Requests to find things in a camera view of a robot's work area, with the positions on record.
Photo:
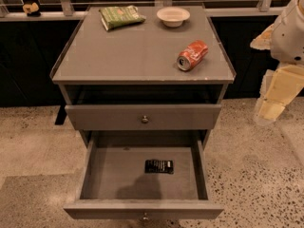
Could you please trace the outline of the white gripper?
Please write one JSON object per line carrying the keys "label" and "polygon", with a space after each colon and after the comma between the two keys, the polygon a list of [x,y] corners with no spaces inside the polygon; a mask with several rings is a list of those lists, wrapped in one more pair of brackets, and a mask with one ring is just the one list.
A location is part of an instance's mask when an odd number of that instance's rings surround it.
{"label": "white gripper", "polygon": [[251,43],[258,50],[271,49],[271,55],[283,63],[263,76],[256,100],[254,121],[267,125],[276,121],[286,106],[304,88],[304,14],[301,0],[291,0],[275,19]]}

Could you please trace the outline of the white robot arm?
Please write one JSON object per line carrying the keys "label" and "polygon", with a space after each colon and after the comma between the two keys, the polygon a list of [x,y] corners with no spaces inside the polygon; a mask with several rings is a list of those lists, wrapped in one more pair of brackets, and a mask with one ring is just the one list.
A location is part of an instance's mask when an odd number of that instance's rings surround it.
{"label": "white robot arm", "polygon": [[276,121],[304,88],[304,0],[291,0],[275,21],[250,44],[269,50],[278,60],[276,70],[263,76],[254,120],[258,125]]}

